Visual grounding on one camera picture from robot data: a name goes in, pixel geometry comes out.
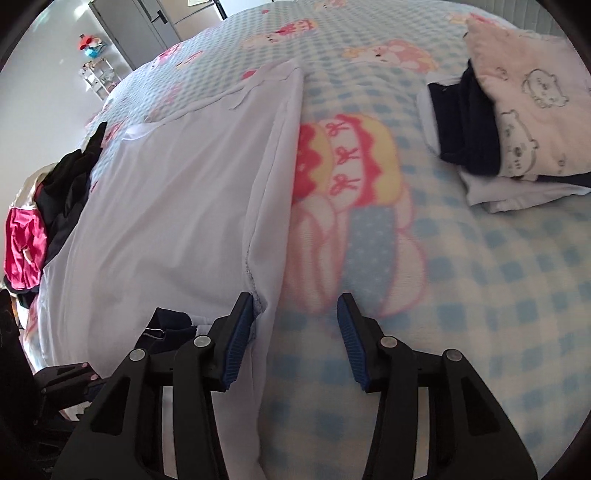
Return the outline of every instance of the white wall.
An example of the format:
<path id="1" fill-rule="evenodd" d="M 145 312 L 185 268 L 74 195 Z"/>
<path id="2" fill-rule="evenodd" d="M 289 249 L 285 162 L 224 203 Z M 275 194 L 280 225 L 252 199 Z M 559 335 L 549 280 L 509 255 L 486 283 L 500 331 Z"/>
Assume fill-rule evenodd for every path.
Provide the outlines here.
<path id="1" fill-rule="evenodd" d="M 27 30 L 0 72 L 0 223 L 22 182 L 75 150 L 102 107 L 78 71 L 87 57 L 81 34 L 107 36 L 83 0 L 54 0 Z M 105 57 L 123 77 L 129 66 L 110 47 Z M 0 236 L 4 259 L 4 235 Z"/>

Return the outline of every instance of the gray door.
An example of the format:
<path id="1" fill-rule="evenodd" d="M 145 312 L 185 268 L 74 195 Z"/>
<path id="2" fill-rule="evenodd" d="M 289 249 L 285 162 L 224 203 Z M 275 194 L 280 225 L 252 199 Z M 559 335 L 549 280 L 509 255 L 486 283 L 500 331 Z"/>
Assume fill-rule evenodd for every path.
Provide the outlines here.
<path id="1" fill-rule="evenodd" d="M 134 70 L 180 41 L 164 13 L 159 14 L 157 8 L 152 15 L 146 1 L 94 0 L 90 3 L 90 9 L 107 35 Z"/>
<path id="2" fill-rule="evenodd" d="M 173 23 L 170 21 L 169 16 L 166 15 L 164 8 L 162 8 L 162 5 L 160 5 L 158 0 L 135 1 L 148 12 L 150 21 L 156 29 L 156 32 L 160 35 L 160 38 L 162 38 L 166 48 L 170 48 L 180 42 L 177 32 L 173 27 Z"/>

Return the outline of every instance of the cartoon bear print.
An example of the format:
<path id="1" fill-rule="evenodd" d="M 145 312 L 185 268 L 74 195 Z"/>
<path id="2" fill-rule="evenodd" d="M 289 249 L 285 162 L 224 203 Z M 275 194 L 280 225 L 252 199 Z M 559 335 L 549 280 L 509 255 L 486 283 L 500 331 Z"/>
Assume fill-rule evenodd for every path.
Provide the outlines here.
<path id="1" fill-rule="evenodd" d="M 501 114 L 501 126 L 501 148 L 509 176 L 525 175 L 535 165 L 535 151 L 540 145 L 531 138 L 515 110 Z"/>
<path id="2" fill-rule="evenodd" d="M 569 101 L 569 98 L 562 94 L 556 75 L 540 69 L 532 70 L 526 75 L 521 90 L 529 94 L 540 108 L 565 106 Z"/>

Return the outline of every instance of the bed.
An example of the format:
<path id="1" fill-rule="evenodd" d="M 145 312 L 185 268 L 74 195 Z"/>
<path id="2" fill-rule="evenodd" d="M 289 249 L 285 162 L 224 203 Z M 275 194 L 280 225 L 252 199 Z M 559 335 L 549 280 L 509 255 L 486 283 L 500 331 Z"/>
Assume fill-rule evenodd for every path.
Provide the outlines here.
<path id="1" fill-rule="evenodd" d="M 415 350 L 460 349 L 540 477 L 591 409 L 589 198 L 491 215 L 466 205 L 456 170 L 424 142 L 415 96 L 428 72 L 465 69 L 471 12 L 510 27 L 438 0 L 274 2 L 140 67 L 88 126 L 90 136 L 108 122 L 94 186 L 127 127 L 223 92 L 269 62 L 303 61 L 287 265 L 259 421 L 269 479 L 362 476 L 378 397 L 350 371 L 335 313 L 343 291 Z M 327 145 L 339 137 L 333 154 Z M 351 160 L 358 175 L 337 172 Z M 47 321 L 29 320 L 25 334 L 36 368 L 46 366 Z"/>

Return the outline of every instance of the bedspread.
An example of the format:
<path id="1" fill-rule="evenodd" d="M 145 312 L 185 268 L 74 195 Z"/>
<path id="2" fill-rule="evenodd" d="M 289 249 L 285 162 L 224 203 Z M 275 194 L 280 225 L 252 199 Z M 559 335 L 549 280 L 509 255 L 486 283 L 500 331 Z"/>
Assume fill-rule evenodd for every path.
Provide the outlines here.
<path id="1" fill-rule="evenodd" d="M 422 137 L 415 96 L 427 72 L 465 69 L 470 12 L 508 26 L 435 0 L 298 0 L 241 12 L 139 68 L 89 125 L 109 122 L 96 183 L 127 127 L 263 64 L 303 61 L 287 266 L 260 418 L 269 479 L 362 476 L 378 398 L 350 371 L 336 322 L 343 291 L 413 349 L 464 352 L 540 476 L 589 412 L 591 199 L 494 215 L 470 208 L 455 169 Z M 34 327 L 27 333 L 34 343 Z"/>

